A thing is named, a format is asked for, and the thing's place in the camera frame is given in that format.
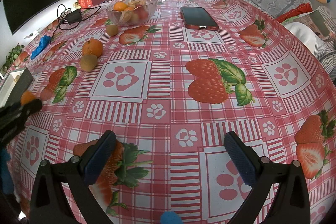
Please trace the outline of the blue gloved left hand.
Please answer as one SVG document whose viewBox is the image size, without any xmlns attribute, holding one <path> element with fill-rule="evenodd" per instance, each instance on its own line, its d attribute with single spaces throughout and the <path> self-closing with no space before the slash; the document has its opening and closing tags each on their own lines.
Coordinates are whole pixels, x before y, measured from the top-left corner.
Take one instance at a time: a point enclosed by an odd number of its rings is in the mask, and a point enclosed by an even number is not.
<svg viewBox="0 0 336 224">
<path fill-rule="evenodd" d="M 10 155 L 7 149 L 3 148 L 1 151 L 1 189 L 4 194 L 14 194 L 14 183 L 11 177 L 7 162 L 10 160 Z"/>
</svg>

